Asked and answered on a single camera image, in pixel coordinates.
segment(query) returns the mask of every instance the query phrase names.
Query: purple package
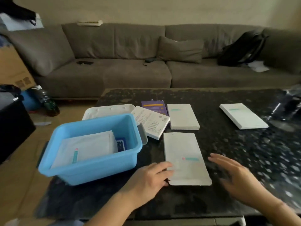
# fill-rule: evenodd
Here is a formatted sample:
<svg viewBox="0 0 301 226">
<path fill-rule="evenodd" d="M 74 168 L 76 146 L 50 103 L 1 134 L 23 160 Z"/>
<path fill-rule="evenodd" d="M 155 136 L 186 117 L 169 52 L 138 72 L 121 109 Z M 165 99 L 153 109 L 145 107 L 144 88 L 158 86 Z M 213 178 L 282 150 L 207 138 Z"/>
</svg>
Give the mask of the purple package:
<svg viewBox="0 0 301 226">
<path fill-rule="evenodd" d="M 168 116 L 164 101 L 151 100 L 148 102 L 141 102 L 141 105 L 143 108 Z"/>
</svg>

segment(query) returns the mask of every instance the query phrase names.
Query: black marble table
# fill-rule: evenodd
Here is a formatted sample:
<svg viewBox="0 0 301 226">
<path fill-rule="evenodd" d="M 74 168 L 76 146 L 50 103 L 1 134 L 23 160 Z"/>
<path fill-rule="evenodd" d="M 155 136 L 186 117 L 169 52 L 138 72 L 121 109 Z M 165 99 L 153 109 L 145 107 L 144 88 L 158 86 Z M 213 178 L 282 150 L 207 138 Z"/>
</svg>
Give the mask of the black marble table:
<svg viewBox="0 0 301 226">
<path fill-rule="evenodd" d="M 164 100 L 166 104 L 191 104 L 199 121 L 196 135 L 212 186 L 169 186 L 137 209 L 136 220 L 234 217 L 258 215 L 258 211 L 233 200 L 219 178 L 224 172 L 206 158 L 211 152 L 237 160 L 250 169 L 261 183 L 297 213 L 301 213 L 301 122 L 298 118 L 283 125 L 269 120 L 283 91 L 237 89 L 112 89 L 105 91 L 96 106 L 133 104 Z M 243 103 L 267 121 L 269 128 L 239 130 L 219 109 L 220 104 Z M 148 138 L 137 156 L 136 168 L 164 161 L 163 137 Z M 53 178 L 37 208 L 37 217 L 89 219 L 118 191 L 135 169 L 78 186 Z"/>
</svg>

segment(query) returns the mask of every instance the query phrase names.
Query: person's left hand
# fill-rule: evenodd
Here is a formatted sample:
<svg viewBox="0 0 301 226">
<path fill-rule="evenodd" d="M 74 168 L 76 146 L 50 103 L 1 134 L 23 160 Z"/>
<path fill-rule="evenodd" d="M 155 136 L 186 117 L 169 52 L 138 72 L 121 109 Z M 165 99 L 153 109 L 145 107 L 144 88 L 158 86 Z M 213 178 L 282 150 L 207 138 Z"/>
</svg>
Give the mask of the person's left hand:
<svg viewBox="0 0 301 226">
<path fill-rule="evenodd" d="M 165 169 L 172 166 L 170 162 L 161 162 L 139 168 L 119 193 L 130 198 L 134 209 L 144 205 L 152 200 L 163 186 L 168 186 L 164 180 L 171 177 L 174 171 Z"/>
</svg>

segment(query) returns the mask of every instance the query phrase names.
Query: cardboard box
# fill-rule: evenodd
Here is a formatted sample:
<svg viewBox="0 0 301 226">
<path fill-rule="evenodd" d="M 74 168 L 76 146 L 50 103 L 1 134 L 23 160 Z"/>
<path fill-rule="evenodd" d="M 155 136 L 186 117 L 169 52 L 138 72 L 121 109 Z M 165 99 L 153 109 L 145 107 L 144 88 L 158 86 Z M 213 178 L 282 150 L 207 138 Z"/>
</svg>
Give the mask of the cardboard box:
<svg viewBox="0 0 301 226">
<path fill-rule="evenodd" d="M 0 48 L 0 85 L 11 84 L 26 90 L 36 85 L 16 49 L 10 45 Z"/>
</svg>

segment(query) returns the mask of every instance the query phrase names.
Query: sofa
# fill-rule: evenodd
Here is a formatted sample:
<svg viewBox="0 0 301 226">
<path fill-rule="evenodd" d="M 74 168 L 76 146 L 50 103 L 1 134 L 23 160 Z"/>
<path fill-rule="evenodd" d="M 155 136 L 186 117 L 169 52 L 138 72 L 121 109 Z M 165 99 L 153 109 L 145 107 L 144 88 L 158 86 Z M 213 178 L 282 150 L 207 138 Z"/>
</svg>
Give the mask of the sofa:
<svg viewBox="0 0 301 226">
<path fill-rule="evenodd" d="M 270 70 L 218 66 L 222 48 L 244 32 L 267 38 L 259 59 Z M 105 88 L 288 87 L 301 82 L 301 33 L 259 26 L 185 24 L 170 26 L 76 23 L 2 32 L 41 85 L 54 98 L 95 98 Z M 160 37 L 203 40 L 200 63 L 155 59 Z M 91 61 L 92 65 L 77 64 Z"/>
</svg>

